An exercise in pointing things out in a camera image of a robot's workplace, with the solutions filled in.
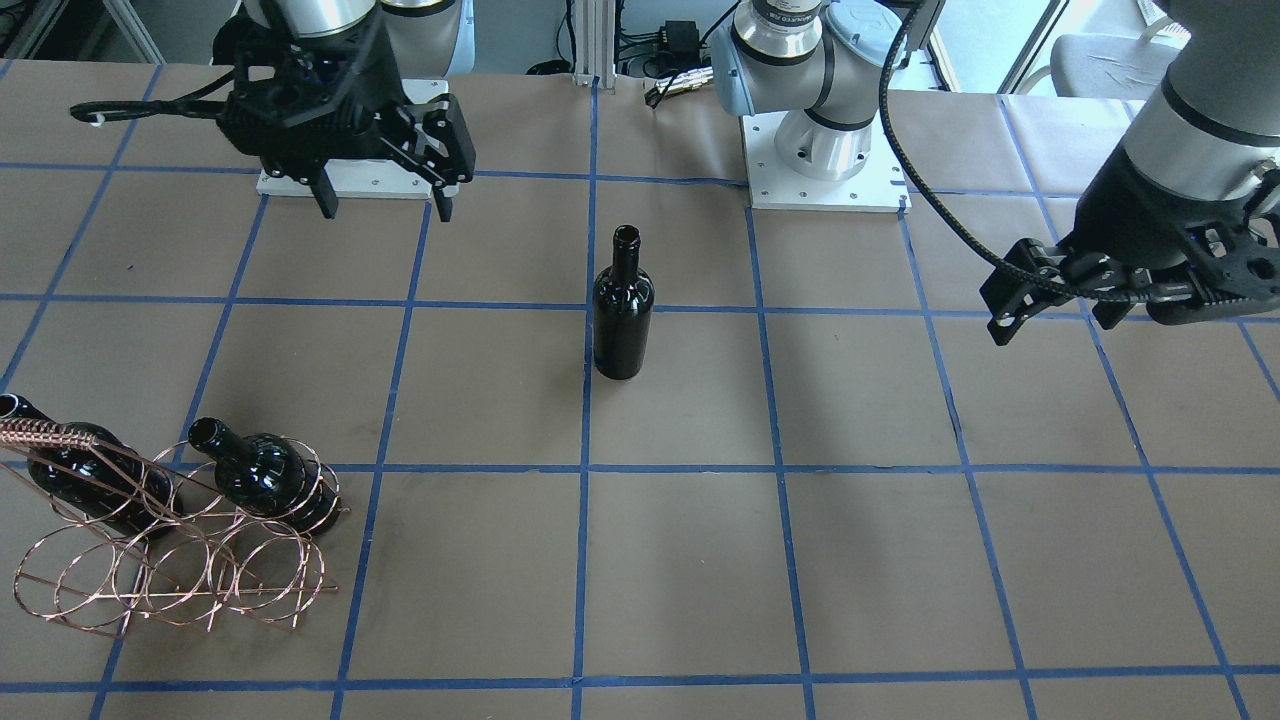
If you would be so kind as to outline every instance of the chair seat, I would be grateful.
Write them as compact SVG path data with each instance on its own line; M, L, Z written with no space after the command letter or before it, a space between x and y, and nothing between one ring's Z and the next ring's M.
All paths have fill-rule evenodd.
M1146 100L1178 49L1115 35L1064 35L1053 44L1053 88L1066 97Z

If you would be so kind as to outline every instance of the black bottle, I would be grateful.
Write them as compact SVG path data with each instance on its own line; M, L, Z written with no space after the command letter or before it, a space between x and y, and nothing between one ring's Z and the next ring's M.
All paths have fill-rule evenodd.
M244 512L311 537L338 520L338 498L317 482L319 468L303 462L284 438L239 437L221 420L201 418L187 429L187 442L214 459L218 489Z
M0 395L0 420L19 418L49 420L49 416L36 410L27 398L19 395ZM111 434L110 430L100 425L92 423L60 424L64 428L87 432L114 446L128 447ZM146 478L142 480L142 486L155 500L156 505L154 507L159 509L160 505L168 505L172 498L174 511L179 515L182 514L182 500L174 497L173 483L165 474L145 468L142 462L119 452L108 450L100 450L100 452L110 459L120 471L127 473L134 480L142 478L145 473ZM155 524L156 516L152 514L152 510L147 509L142 498L129 498L137 492L134 484L122 478L92 452L74 448L33 447L31 448L31 454L50 464L27 460L27 474L45 492L58 500L79 509L93 519L110 515L104 523L123 536L137 536ZM65 473L55 465L72 470L72 473ZM92 478L119 492L97 487L93 483L86 482L84 478ZM168 530L169 528L160 529L152 533L152 538Z
M653 281L640 269L640 231L613 231L613 266L595 278L591 299L596 369L614 380L634 378L644 363L653 311Z

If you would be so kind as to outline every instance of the standing bottle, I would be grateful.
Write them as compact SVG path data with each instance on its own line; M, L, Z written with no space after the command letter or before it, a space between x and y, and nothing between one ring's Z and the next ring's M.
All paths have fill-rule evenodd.
M36 410L26 397L0 395L0 420L9 419L51 421L47 415ZM128 447L101 425L61 423L61 427L87 432L118 447ZM147 495L154 498L157 506L169 505L172 500L174 512L182 514L182 500L174 496L173 483L169 478L164 473L146 468L133 457L105 448L99 450L122 473L128 474L133 480L131 483L88 450L65 447L32 447L29 450L32 455L46 461L27 460L27 474L41 489L77 507L91 519L105 518L104 523L123 536L137 536L156 521L152 511L147 509L141 497L137 497L134 483L138 483L140 478L142 478L141 483ZM86 482L86 478L114 488L114 492ZM164 528L152 536L159 537L168 530L169 528Z
M187 442L214 460L214 483L244 512L317 537L338 520L338 496L279 436L239 437L225 423L201 418Z
M596 369L614 380L634 378L644 363L653 313L653 281L640 269L640 231L613 231L613 266L595 278L591 299Z

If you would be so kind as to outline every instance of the wine bottle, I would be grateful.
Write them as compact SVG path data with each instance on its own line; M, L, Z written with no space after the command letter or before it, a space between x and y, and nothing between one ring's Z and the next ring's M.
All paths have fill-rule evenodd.
M214 460L214 483L227 500L261 520L320 536L338 520L338 497L279 436L239 437L215 418L187 429L187 442Z
M653 281L640 269L640 231L613 231L613 265L595 278L591 297L596 369L616 380L634 378L644 363L653 311Z
M26 397L0 395L0 420L19 418L51 421ZM90 433L116 447L128 448L101 425L92 423L60 423L60 425ZM109 528L123 536L132 537L143 533L156 521L154 510L150 510L137 495L138 483L151 496L154 507L169 505L172 500L174 511L182 514L182 498L174 495L169 478L133 457L99 448L102 457L106 457L120 473L128 475L128 478L123 478L102 457L88 450L32 447L29 451L40 460L27 460L27 474L41 489L77 507L91 519L102 519ZM96 480L101 486L91 483L88 479ZM159 537L168 530L169 528L163 528L152 533L151 537Z

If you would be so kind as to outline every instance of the blue joint cover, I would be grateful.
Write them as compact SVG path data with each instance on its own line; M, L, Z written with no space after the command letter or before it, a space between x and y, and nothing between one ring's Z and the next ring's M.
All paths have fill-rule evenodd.
M826 31L873 65L882 67L902 20L876 0L835 0L824 18ZM895 64L906 55L904 47Z
M444 76L465 76L476 64L476 13L472 0L462 0L462 14L458 18L458 41L453 46L453 58Z
M755 105L746 88L742 58L730 33L733 23L724 23L712 33L712 68L716 76L716 95L721 106L731 115L754 115Z

